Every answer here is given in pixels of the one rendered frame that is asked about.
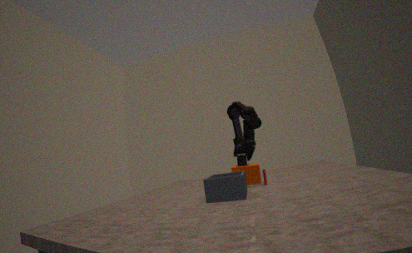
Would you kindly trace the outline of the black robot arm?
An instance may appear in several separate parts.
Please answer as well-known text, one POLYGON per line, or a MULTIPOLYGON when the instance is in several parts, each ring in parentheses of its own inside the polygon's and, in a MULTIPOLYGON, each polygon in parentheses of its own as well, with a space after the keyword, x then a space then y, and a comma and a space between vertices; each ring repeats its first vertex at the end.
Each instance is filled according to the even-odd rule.
POLYGON ((233 102, 227 109, 227 114, 233 122, 236 138, 233 140, 235 143, 234 156, 237 157, 238 166, 248 166, 246 159, 246 150, 243 149, 241 143, 245 141, 245 136, 241 132, 241 122, 240 116, 244 119, 243 131, 244 130, 255 130, 261 126, 261 119, 257 116, 254 107, 248 107, 241 102, 233 102), (243 154, 243 155, 237 155, 243 154))

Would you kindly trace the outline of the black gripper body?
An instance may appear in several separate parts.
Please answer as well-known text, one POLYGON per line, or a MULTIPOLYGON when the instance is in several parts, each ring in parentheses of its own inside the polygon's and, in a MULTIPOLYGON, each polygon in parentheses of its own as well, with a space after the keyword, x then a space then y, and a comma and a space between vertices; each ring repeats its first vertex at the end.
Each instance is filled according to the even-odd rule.
POLYGON ((255 130, 244 130, 245 141, 241 143, 241 146, 255 146, 255 130))

